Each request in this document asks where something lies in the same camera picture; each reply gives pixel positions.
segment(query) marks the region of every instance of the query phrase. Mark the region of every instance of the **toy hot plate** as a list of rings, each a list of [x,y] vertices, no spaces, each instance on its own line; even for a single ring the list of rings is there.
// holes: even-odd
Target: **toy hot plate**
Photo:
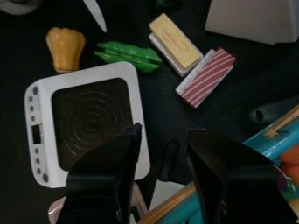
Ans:
[[[24,96],[32,173],[64,187],[76,161],[134,123],[143,125],[135,179],[150,170],[137,69],[127,62],[38,80]]]

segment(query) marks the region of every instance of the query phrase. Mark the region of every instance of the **black table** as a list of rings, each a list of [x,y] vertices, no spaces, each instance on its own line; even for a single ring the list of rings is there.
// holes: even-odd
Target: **black table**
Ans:
[[[149,24],[165,12],[203,53],[223,47],[238,59],[234,69],[205,103],[195,109],[175,93],[183,78],[166,62],[150,74],[138,74],[153,169],[139,181],[150,205],[165,149],[178,141],[183,124],[203,127],[239,142],[257,132],[249,112],[259,105],[299,94],[299,43],[265,45],[205,31],[209,0],[183,0],[159,9],[154,1],[100,0],[107,20],[104,33],[80,0],[47,0],[26,16],[0,12],[0,223],[48,223],[51,203],[64,189],[34,179],[24,120],[24,91],[40,78],[56,75],[46,45],[47,31],[68,27],[84,33],[82,69],[104,65],[94,55],[96,43],[111,40],[153,47]]]

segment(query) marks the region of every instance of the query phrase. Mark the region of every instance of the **green toy vegetable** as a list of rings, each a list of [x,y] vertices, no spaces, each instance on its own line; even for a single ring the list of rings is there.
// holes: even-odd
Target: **green toy vegetable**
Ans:
[[[163,63],[157,52],[151,48],[141,48],[134,45],[126,45],[117,41],[99,43],[104,52],[95,54],[107,62],[130,62],[142,73],[151,73]]]

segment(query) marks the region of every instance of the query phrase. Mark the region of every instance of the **black burner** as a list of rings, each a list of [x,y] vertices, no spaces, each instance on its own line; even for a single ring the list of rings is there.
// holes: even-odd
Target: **black burner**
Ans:
[[[60,168],[131,126],[127,82],[103,80],[58,90],[51,98]]]

